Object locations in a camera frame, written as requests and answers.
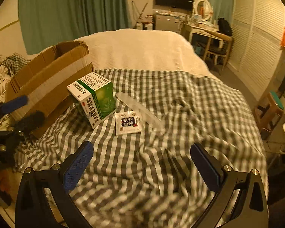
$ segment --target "vanity table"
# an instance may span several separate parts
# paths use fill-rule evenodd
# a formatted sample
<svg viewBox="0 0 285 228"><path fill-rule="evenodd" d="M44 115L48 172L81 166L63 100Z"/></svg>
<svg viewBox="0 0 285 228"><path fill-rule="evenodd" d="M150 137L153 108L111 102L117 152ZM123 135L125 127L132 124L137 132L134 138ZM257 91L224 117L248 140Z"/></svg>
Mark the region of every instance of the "vanity table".
<svg viewBox="0 0 285 228"><path fill-rule="evenodd" d="M203 27L194 26L194 25L191 25L191 24L184 24L180 34L185 39L187 39L190 43L192 42L192 37L193 37L194 34L199 34L199 35L211 37L213 39L218 39L220 41L219 42L219 48L222 48L223 45L224 45L224 41L222 39L214 36L214 35L211 35L211 34L205 32L205 30L209 30L209 31L213 31L213 32L217 32L218 31L217 29L214 29L214 28L211 28L211 27L203 28Z"/></svg>

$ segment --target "gray checkered bedsheet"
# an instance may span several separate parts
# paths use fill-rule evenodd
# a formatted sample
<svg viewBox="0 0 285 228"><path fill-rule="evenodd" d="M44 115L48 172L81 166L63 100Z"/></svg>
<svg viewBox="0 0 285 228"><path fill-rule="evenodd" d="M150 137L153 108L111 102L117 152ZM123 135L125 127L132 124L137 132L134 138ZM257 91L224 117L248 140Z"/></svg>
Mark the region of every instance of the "gray checkered bedsheet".
<svg viewBox="0 0 285 228"><path fill-rule="evenodd" d="M94 156L70 195L93 227L122 227L128 220L142 227L191 227L214 196L190 159L194 142L222 165L258 169L268 192L264 147L239 91L182 71L96 72L113 82L114 94L134 97L165 129L145 124L141 133L116 136L114 116L92 130L72 106L41 139L27 140L16 153L19 170L41 170L63 162L84 140L91 141ZM128 110L119 100L116 107L117 112Z"/></svg>

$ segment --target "black backpack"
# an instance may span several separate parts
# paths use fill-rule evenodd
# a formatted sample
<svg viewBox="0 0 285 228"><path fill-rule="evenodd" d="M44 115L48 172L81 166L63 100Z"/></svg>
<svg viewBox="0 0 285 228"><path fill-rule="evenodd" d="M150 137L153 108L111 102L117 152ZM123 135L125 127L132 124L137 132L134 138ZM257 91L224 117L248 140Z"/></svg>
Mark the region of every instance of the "black backpack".
<svg viewBox="0 0 285 228"><path fill-rule="evenodd" d="M220 33L232 37L232 29L228 21L226 21L224 18L218 19L218 28Z"/></svg>

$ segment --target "white louvered wardrobe door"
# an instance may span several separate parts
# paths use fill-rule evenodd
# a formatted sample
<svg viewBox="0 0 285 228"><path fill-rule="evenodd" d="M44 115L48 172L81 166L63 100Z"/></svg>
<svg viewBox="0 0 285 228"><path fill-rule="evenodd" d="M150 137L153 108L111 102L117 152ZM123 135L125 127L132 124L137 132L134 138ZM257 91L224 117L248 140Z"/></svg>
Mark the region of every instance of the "white louvered wardrobe door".
<svg viewBox="0 0 285 228"><path fill-rule="evenodd" d="M256 99L267 88L281 56L285 7L280 0L255 0L253 26L239 73Z"/></svg>
<svg viewBox="0 0 285 228"><path fill-rule="evenodd" d="M229 64L239 70L240 62L248 41L250 25L253 18L253 0L234 0L233 9L233 47Z"/></svg>
<svg viewBox="0 0 285 228"><path fill-rule="evenodd" d="M279 40L253 27L240 73L245 80L244 83L256 98L261 97L269 84L280 55Z"/></svg>

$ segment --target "white mirror frame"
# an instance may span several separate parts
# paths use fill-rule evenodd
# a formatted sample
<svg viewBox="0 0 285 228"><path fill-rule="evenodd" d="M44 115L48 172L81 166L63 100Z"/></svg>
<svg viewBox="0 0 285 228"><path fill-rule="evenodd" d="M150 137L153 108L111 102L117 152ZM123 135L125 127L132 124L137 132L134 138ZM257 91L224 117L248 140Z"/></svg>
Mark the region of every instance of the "white mirror frame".
<svg viewBox="0 0 285 228"><path fill-rule="evenodd" d="M198 14L198 4L199 4L200 2L205 2L205 3L207 3L208 6L209 6L209 11L210 11L210 12L209 12L208 16L201 19L202 21L207 21L207 20L209 20L209 18L210 18L210 13L212 12L210 2L209 2L208 0L197 0L197 2L195 3L195 4L196 4L196 5L195 5L195 14Z"/></svg>

